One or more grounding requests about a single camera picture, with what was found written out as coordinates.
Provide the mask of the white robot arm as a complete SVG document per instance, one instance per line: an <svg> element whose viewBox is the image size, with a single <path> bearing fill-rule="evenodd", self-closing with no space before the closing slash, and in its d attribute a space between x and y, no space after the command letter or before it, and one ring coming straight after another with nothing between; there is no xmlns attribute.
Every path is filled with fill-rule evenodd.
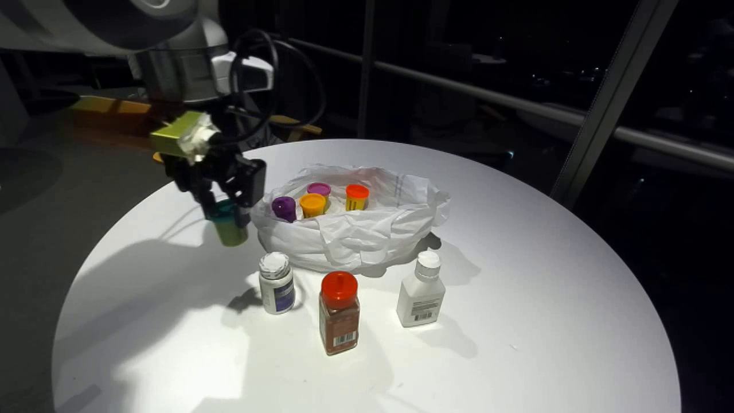
<svg viewBox="0 0 734 413"><path fill-rule="evenodd" d="M245 104L275 90L278 53L262 30L233 39L220 1L0 0L0 45L126 59L167 114L149 133L167 177L208 221L245 225L267 163L244 148L269 121Z"/></svg>

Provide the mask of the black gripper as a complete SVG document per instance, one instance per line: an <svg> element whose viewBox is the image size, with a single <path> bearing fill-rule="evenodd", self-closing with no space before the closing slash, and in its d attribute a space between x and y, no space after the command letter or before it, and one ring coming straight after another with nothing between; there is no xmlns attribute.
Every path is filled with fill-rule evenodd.
<svg viewBox="0 0 734 413"><path fill-rule="evenodd" d="M166 155L166 174L182 192L190 192L203 206L207 221L222 221L222 202L215 200L212 186L233 197L244 209L254 206L265 197L267 163L262 158L241 158L241 148L233 135L213 135L212 148L203 163L190 166L187 158Z"/></svg>

